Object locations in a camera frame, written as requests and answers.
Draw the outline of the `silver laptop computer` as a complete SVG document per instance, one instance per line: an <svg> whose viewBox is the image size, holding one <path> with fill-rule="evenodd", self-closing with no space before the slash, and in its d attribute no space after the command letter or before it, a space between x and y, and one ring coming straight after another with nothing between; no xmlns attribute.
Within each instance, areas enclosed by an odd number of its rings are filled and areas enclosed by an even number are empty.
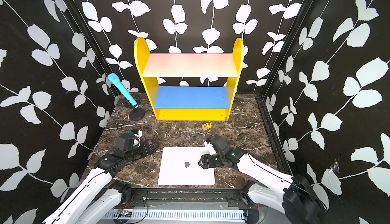
<svg viewBox="0 0 390 224"><path fill-rule="evenodd" d="M214 185L214 169L199 166L205 147L165 147L162 151L158 177L159 186Z"/></svg>

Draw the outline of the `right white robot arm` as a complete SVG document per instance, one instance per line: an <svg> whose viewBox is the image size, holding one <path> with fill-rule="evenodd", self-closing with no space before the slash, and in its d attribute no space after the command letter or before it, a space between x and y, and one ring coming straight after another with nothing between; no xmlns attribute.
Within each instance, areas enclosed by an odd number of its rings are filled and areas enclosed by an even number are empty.
<svg viewBox="0 0 390 224"><path fill-rule="evenodd" d="M328 209L302 175L292 176L272 169L220 136L207 138L204 145L208 153L199 160L203 169L231 168L256 180L244 191L249 203L277 210L292 224L321 222L320 216Z"/></svg>

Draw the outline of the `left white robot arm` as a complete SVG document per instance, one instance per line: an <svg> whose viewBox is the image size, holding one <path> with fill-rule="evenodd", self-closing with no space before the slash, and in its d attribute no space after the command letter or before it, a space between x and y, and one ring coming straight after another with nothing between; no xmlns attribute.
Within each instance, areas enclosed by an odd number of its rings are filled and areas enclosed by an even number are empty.
<svg viewBox="0 0 390 224"><path fill-rule="evenodd" d="M130 204L134 197L130 184L111 180L127 165L156 153L156 140L142 140L142 132L120 135L115 146L103 155L84 181L51 215L45 224L96 224L118 205Z"/></svg>

